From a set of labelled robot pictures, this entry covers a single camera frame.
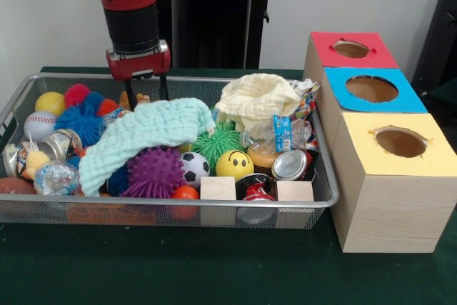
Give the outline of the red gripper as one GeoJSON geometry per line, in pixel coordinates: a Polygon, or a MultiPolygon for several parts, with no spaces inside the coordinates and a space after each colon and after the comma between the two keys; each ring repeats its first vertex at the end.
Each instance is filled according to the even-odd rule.
{"type": "Polygon", "coordinates": [[[111,75],[115,80],[125,80],[124,86],[129,101],[130,109],[133,111],[138,104],[136,95],[131,85],[131,79],[144,74],[159,76],[160,100],[169,100],[169,91],[166,75],[171,65],[170,51],[148,52],[145,54],[117,54],[115,51],[106,52],[106,60],[111,75]]]}

